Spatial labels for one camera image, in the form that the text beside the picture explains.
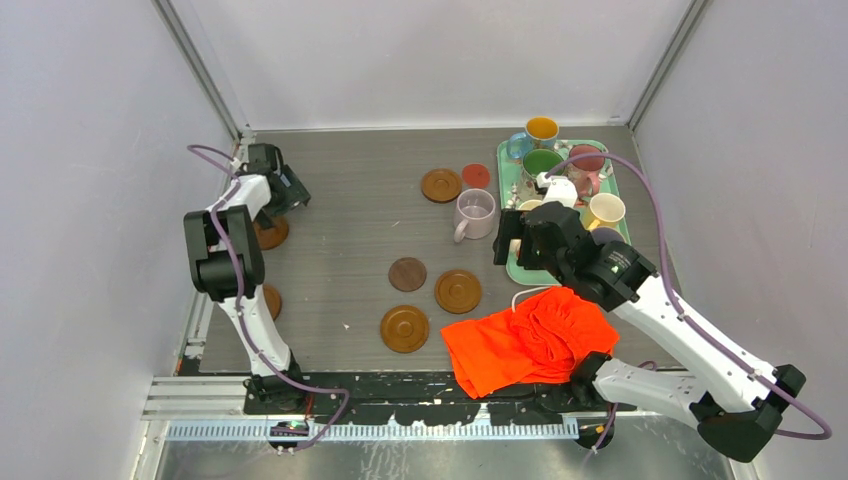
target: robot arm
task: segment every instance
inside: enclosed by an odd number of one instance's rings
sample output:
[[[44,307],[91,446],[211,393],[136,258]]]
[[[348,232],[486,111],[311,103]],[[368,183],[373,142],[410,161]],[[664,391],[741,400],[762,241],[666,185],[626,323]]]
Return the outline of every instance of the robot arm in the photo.
[[[259,352],[280,372],[289,372],[290,376],[297,377],[299,369],[288,345],[277,333],[265,302],[262,289],[265,263],[252,223],[255,219],[263,223],[263,220],[282,215],[300,204],[306,205],[311,196],[292,169],[283,162],[276,146],[250,145],[247,157],[250,161],[239,166],[236,173],[238,180],[230,183],[221,199],[205,210],[188,213],[183,224],[192,282],[198,291],[208,293],[235,325],[250,356],[253,384],[260,385],[256,393],[261,397],[267,390],[261,385],[274,383],[277,377],[260,360]],[[244,325],[241,325],[236,309],[236,274],[212,224],[214,212],[217,212],[218,220],[230,237],[242,266],[245,284],[240,303],[246,318]]]
[[[579,212],[562,202],[545,202],[529,212],[504,210],[500,222],[496,264],[505,263],[512,239],[522,239],[521,255],[530,257],[525,265],[544,268],[584,300],[647,333],[694,375],[646,371],[595,352],[571,378],[581,400],[622,402],[675,418],[735,460],[748,462],[759,453],[777,430],[787,402],[678,317],[656,268],[644,256],[624,242],[596,243],[580,223]],[[756,358],[680,302],[722,345],[793,397],[798,395],[805,377],[795,367],[774,368]]]
[[[259,211],[271,200],[271,189],[264,175],[244,175],[230,184],[222,198],[226,203],[218,208],[218,219],[227,230],[227,234],[236,249],[244,267],[244,296],[241,306],[248,334],[265,353],[271,363],[282,372],[289,369],[291,352],[280,338],[274,326],[274,320],[265,303],[262,283],[265,281],[265,265],[256,235],[253,233],[253,220]],[[267,365],[259,359],[257,352],[248,345],[236,313],[236,285],[232,262],[221,245],[221,239],[212,227],[213,207],[185,216],[184,226],[186,243],[189,249],[192,281],[200,292],[208,293],[236,327],[250,356],[250,370],[259,377],[274,375]]]

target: blue cup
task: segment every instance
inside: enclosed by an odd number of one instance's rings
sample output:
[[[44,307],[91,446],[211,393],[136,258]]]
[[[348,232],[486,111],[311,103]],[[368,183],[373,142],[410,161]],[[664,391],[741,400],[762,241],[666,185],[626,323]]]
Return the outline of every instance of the blue cup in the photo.
[[[556,146],[559,125],[548,117],[533,117],[524,126],[524,131],[509,137],[506,153],[510,158],[524,158],[531,150]]]

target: wooden coaster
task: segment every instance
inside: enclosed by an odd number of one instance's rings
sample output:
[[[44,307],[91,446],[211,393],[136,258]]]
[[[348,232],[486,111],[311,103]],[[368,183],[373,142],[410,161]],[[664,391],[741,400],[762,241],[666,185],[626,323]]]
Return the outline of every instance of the wooden coaster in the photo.
[[[271,250],[277,248],[289,236],[289,222],[286,217],[280,215],[273,218],[274,227],[263,229],[259,226],[259,222],[253,222],[253,231],[256,232],[256,238],[259,239],[259,248],[262,250]]]
[[[448,203],[462,192],[462,179],[447,168],[437,168],[421,178],[421,193],[436,203]]]
[[[483,287],[473,273],[450,270],[436,280],[436,302],[450,313],[468,313],[483,298]]]
[[[390,349],[398,353],[411,353],[427,342],[430,321],[424,312],[412,305],[398,305],[383,316],[380,336]]]
[[[389,283],[401,292],[413,292],[427,280],[427,267],[421,260],[403,257],[389,267]]]
[[[270,285],[262,285],[262,292],[265,294],[265,303],[268,305],[268,311],[271,312],[271,318],[277,320],[283,310],[283,297],[276,288]]]

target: white cable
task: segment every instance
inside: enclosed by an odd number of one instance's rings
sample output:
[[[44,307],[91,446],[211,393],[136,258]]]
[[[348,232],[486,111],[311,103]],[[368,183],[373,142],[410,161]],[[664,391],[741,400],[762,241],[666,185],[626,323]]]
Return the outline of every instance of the white cable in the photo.
[[[531,288],[529,290],[522,290],[522,291],[516,293],[515,295],[512,296],[512,311],[515,312],[515,301],[518,300],[518,297],[520,297],[521,295],[524,295],[525,293],[538,292],[539,290],[547,290],[549,288],[551,288],[551,285],[548,285],[548,286],[545,286],[545,287],[535,287],[535,288]]]

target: orange towel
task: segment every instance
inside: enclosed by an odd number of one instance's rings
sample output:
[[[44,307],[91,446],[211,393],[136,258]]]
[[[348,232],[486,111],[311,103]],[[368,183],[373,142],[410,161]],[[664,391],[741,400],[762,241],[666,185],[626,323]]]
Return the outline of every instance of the orange towel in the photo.
[[[551,287],[515,308],[442,329],[454,375],[471,398],[514,383],[564,383],[590,352],[611,352],[618,333],[594,304]]]

